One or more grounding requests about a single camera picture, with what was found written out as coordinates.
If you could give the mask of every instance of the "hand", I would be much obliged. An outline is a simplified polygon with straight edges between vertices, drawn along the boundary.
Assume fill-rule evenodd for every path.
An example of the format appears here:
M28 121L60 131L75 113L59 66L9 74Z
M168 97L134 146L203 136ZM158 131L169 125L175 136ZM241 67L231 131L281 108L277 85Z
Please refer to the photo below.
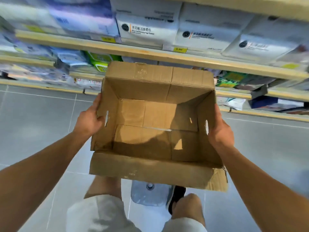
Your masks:
M215 104L214 116L214 127L209 129L208 133L209 142L216 150L221 147L233 147L234 133L231 127L222 119L220 109L217 104Z
M101 128L102 124L105 122L105 117L101 116L97 118L96 115L100 101L101 93L98 94L92 105L86 111L82 111L79 114L73 132L88 139Z

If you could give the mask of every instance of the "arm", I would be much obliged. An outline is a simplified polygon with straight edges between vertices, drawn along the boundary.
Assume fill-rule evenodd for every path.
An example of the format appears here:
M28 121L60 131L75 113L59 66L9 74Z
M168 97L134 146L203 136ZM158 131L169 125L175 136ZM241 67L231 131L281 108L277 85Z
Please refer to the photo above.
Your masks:
M234 147L234 134L215 107L209 141L257 225L264 232L309 231L309 201L273 179Z
M100 94L80 113L73 132L0 171L0 228L17 231L55 187L73 157L101 127L97 119Z

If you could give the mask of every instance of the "person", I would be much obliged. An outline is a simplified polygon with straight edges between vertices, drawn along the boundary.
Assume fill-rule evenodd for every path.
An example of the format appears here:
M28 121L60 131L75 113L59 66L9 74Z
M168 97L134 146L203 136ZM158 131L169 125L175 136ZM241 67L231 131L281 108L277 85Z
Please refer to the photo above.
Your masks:
M97 118L100 102L80 113L74 130L64 138L0 171L0 228L17 231L55 187L69 163L104 122ZM218 152L243 202L262 231L309 231L309 201L271 178L234 147L234 134L215 105L209 141ZM67 231L140 231L127 220L121 180L96 176L85 199L67 212ZM168 231L206 231L202 204L189 194L172 204Z

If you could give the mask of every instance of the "person's left arm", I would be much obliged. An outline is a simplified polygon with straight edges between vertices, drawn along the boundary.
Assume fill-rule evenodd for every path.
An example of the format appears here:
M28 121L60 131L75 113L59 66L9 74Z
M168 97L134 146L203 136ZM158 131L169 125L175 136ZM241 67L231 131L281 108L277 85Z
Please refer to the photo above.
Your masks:
M0 228L17 231L52 191L73 157L104 122L97 118L99 94L80 113L74 130L36 154L0 171Z

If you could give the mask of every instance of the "forearm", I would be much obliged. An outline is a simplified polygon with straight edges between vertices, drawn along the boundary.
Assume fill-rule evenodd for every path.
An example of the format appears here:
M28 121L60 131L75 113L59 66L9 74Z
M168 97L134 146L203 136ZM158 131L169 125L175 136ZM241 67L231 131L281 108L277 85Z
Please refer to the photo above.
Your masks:
M0 172L0 228L17 231L55 187L88 137L70 133Z
M270 177L236 148L216 148L262 231L309 231L309 201Z

